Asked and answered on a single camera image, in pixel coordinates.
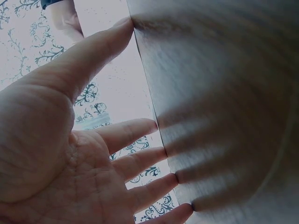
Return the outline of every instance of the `finger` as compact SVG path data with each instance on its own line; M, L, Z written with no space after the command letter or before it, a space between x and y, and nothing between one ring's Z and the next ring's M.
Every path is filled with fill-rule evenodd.
M183 224L192 213L193 209L190 204L182 204L166 214L150 219L142 224Z
M128 182L148 167L166 158L167 155L163 147L149 148L114 160L112 165L124 181Z
M133 204L131 205L133 207L133 211L137 213L146 209L177 185L178 179L175 174L168 174L165 177L155 180L145 186L129 190L129 194L132 195L133 199Z
M132 32L133 23L126 19L122 24L98 32L74 45L52 62L36 69L28 78L35 81L33 84L62 92L74 102L105 64L125 49Z
M99 134L113 154L141 137L157 130L155 121L150 119L134 119L90 130Z

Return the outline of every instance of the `dark sleeve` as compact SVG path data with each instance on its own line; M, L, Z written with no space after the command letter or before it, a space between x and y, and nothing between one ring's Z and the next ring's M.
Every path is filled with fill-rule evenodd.
M41 0L42 8L45 10L47 6L63 0Z

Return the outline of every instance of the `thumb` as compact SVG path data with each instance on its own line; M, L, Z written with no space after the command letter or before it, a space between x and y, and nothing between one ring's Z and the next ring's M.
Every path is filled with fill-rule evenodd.
M124 19L74 45L23 81L59 91L74 103L88 82L126 48L132 33L132 21Z

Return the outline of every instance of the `skin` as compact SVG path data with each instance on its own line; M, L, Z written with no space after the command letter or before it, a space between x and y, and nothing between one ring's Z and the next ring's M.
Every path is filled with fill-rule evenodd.
M73 0L63 0L46 7L51 31L64 45L76 44L84 39Z
M0 92L0 223L133 224L135 213L178 185L169 174L126 189L125 182L166 158L163 148L109 160L156 131L154 121L72 131L76 97L132 32L132 21L122 20ZM145 223L182 224L191 214L182 204Z

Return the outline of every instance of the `gray surface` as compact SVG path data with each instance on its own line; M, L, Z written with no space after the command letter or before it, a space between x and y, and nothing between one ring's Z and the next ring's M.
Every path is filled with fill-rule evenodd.
M128 0L188 224L299 223L296 1Z

